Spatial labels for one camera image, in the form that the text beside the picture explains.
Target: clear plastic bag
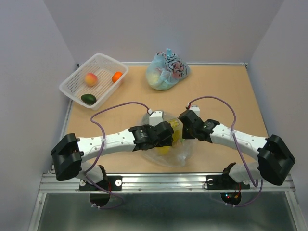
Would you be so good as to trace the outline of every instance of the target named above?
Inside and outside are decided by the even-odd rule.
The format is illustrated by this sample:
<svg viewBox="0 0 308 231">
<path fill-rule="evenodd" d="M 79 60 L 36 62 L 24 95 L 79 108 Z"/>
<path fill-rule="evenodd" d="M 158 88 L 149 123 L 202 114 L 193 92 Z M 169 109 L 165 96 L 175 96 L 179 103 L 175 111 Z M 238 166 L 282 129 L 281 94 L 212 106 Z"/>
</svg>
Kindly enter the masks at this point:
<svg viewBox="0 0 308 231">
<path fill-rule="evenodd" d="M 143 151 L 142 155 L 147 159 L 163 166 L 185 166 L 186 160 L 191 156 L 193 152 L 195 141 L 185 140 L 182 138 L 183 125 L 175 116 L 164 112 L 163 118 L 164 121 L 167 121 L 171 124 L 174 130 L 172 146 L 153 148 L 147 151 Z M 149 124 L 149 115 L 146 114 L 139 124 Z"/>
<path fill-rule="evenodd" d="M 190 68 L 179 56 L 167 49 L 157 53 L 146 71 L 149 85 L 156 90 L 167 90 L 186 78 Z"/>
</svg>

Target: gray wall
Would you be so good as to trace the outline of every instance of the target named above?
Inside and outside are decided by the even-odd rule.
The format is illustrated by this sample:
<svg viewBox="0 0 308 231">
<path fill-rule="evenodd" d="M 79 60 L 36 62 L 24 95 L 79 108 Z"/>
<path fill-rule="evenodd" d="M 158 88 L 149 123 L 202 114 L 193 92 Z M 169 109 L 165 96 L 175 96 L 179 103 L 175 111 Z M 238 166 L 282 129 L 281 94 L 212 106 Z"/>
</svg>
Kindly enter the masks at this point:
<svg viewBox="0 0 308 231">
<path fill-rule="evenodd" d="M 247 62 L 283 0 L 44 0 L 77 62 L 101 52 L 151 61 Z"/>
<path fill-rule="evenodd" d="M 269 133 L 293 152 L 296 194 L 308 220 L 308 1 L 285 0 L 248 72 Z"/>
<path fill-rule="evenodd" d="M 2 0 L 0 7 L 0 230 L 23 231 L 67 98 L 59 84 L 74 60 L 42 0 Z"/>
</svg>

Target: wooden table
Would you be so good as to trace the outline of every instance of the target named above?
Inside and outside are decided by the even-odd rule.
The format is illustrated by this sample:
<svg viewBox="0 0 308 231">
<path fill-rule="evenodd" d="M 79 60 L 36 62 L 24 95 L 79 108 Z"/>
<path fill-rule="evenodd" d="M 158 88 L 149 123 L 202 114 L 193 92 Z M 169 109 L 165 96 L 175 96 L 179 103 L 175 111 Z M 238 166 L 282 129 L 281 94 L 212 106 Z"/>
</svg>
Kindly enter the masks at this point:
<svg viewBox="0 0 308 231">
<path fill-rule="evenodd" d="M 123 84 L 102 105 L 100 110 L 128 101 L 145 103 L 153 110 L 163 109 L 178 116 L 186 104 L 197 97 L 211 95 L 224 99 L 235 110 L 235 129 L 255 136 L 267 136 L 259 107 L 244 66 L 191 66 L 191 74 L 182 82 L 166 91 L 152 89 L 146 79 L 146 66 L 130 66 Z M 201 118 L 218 120 L 230 126 L 231 111 L 223 103 L 213 99 L 195 102 L 201 108 Z M 97 116 L 106 134 L 113 134 L 135 126 L 145 113 L 139 105 L 126 105 Z M 90 122 L 95 112 L 73 103 L 67 133 L 76 137 L 101 136 L 100 129 Z M 244 155 L 248 162 L 253 161 Z M 109 173 L 170 173 L 170 172 L 221 172 L 229 163 L 240 163 L 237 151 L 196 142 L 192 156 L 184 167 L 164 167 L 142 156 L 142 151 L 114 153 L 102 156 L 98 164 Z"/>
</svg>

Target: white robotic arm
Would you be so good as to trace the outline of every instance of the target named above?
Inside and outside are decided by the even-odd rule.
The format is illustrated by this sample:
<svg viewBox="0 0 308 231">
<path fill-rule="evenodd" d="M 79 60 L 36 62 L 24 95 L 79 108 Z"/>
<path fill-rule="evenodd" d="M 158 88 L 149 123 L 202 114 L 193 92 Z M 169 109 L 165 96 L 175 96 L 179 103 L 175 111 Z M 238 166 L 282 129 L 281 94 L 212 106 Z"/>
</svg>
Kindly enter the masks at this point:
<svg viewBox="0 0 308 231">
<path fill-rule="evenodd" d="M 67 134 L 51 151 L 56 178 L 59 181 L 71 178 L 86 179 L 86 175 L 95 183 L 103 180 L 103 170 L 88 160 L 101 155 L 116 152 L 133 152 L 154 147 L 171 146 L 174 133 L 171 125 L 163 121 L 163 112 L 150 115 L 150 124 L 134 126 L 122 132 L 89 138 L 76 138 L 74 133 Z"/>
<path fill-rule="evenodd" d="M 199 114 L 200 110 L 194 105 L 179 116 L 179 120 L 183 123 L 184 139 L 198 139 L 236 150 L 239 148 L 243 153 L 257 160 L 247 164 L 253 179 L 265 179 L 275 185 L 283 183 L 295 159 L 280 137 L 272 135 L 270 138 L 265 138 L 232 131 L 218 121 L 212 119 L 202 121 Z M 237 139 L 238 147 L 235 145 L 233 134 Z M 224 170 L 224 174 L 237 183 L 250 180 L 243 164 L 229 165 Z"/>
</svg>

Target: green fruit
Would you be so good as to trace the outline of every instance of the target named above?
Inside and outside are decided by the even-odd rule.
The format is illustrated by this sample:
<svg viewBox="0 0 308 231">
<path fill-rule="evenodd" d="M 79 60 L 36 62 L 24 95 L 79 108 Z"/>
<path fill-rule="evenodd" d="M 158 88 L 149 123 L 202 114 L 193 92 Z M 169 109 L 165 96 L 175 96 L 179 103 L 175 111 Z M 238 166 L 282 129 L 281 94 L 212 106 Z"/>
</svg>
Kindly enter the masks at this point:
<svg viewBox="0 0 308 231">
<path fill-rule="evenodd" d="M 91 95 L 91 94 L 85 94 L 85 95 L 82 95 L 81 96 L 81 100 L 83 102 L 85 102 L 86 104 L 88 105 L 93 105 L 96 103 L 96 97 L 94 95 Z"/>
</svg>

